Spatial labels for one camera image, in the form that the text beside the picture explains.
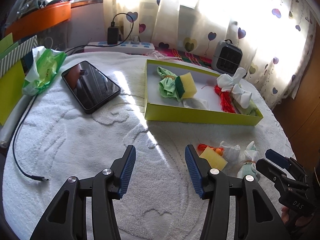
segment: orange box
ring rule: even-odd
[[[13,40],[17,41],[21,38],[46,30],[70,18],[70,2],[56,3],[36,10],[12,23],[5,30],[5,34],[12,33]]]

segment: phone case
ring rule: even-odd
[[[114,99],[115,97],[117,97],[118,95],[120,95],[121,93],[121,88],[120,86],[115,83],[113,80],[111,80],[109,77],[107,77],[104,73],[102,73],[100,70],[98,70],[94,65],[92,65],[90,62],[88,62],[92,67],[94,67],[97,71],[99,71],[101,73],[101,75],[105,76],[106,78],[108,78],[108,80],[110,80],[112,83],[114,83],[118,88],[119,90],[116,91],[115,93],[113,93],[112,95],[110,95],[109,97],[107,97],[106,99],[104,99],[103,101],[101,101],[100,103],[98,103],[97,105],[95,105],[94,107],[90,108],[90,109],[86,109],[82,103],[80,102],[80,100],[77,98],[77,96],[74,94],[74,92],[72,91],[72,89],[70,88],[70,86],[68,85],[67,81],[65,80],[64,78],[64,75],[65,73],[70,69],[68,68],[67,70],[65,70],[61,76],[62,76],[62,79],[64,80],[64,82],[66,83],[68,89],[71,91],[72,95],[76,98],[76,100],[78,101],[79,105],[82,107],[82,109],[84,110],[84,112],[86,114],[92,114],[93,112],[95,112],[96,110],[98,110],[101,106],[103,106],[104,104],[106,104],[107,102],[111,101],[112,99]]]

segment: black smartphone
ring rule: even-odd
[[[70,91],[87,114],[109,102],[121,92],[120,87],[88,61],[62,73]]]

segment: yellow-green cardboard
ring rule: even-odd
[[[147,88],[147,67],[148,64],[157,64],[163,67],[171,66],[182,68],[186,70],[197,71],[207,75],[219,75],[203,69],[198,69],[190,66],[169,63],[164,61],[157,61],[148,59],[145,68],[145,119],[152,121],[168,121],[168,122],[194,122],[194,123],[215,123],[215,124],[234,124],[234,125],[256,125],[261,121],[263,115],[259,110],[256,110],[257,116],[231,114],[225,112],[216,112],[192,108],[184,108],[177,106],[166,106],[152,104],[148,101],[148,88]]]

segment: rolled green cloth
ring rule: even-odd
[[[258,109],[256,104],[250,99],[249,107],[248,108],[242,108],[237,101],[233,99],[233,103],[236,106],[236,108],[239,110],[240,114],[244,115],[252,115],[257,116],[256,110]]]
[[[157,68],[157,72],[162,78],[162,80],[159,82],[159,91],[161,96],[164,98],[175,98],[178,102],[180,102],[181,99],[178,97],[176,85],[174,83],[174,79],[176,79],[178,76],[161,67]]]

